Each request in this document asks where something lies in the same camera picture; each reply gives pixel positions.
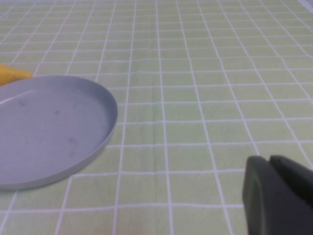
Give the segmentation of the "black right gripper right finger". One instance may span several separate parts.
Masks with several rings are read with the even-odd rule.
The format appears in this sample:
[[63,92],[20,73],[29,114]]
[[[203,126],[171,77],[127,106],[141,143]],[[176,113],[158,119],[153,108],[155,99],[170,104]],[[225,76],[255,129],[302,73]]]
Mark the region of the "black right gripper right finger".
[[271,155],[270,164],[288,187],[313,206],[313,171],[282,155]]

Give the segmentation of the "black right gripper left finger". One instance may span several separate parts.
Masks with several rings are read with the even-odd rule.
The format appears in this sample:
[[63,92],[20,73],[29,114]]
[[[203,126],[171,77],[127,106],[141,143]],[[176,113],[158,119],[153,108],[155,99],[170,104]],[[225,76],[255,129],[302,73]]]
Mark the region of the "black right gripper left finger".
[[250,156],[246,161],[242,198],[250,235],[313,233],[313,207],[261,156]]

